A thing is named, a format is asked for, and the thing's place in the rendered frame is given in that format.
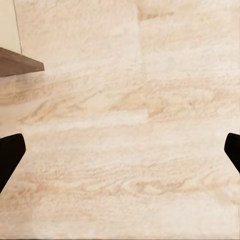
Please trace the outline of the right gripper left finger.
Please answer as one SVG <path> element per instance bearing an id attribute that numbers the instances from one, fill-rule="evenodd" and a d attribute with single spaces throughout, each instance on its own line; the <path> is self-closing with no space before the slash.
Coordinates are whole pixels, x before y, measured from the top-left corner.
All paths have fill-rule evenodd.
<path id="1" fill-rule="evenodd" d="M 0 193 L 26 152 L 21 133 L 0 138 Z"/>

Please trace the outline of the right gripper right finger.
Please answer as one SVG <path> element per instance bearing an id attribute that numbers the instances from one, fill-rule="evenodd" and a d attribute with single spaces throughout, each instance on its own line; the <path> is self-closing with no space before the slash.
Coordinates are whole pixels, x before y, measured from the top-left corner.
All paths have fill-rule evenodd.
<path id="1" fill-rule="evenodd" d="M 228 133 L 224 151 L 240 173 L 240 135 L 234 133 Z"/>

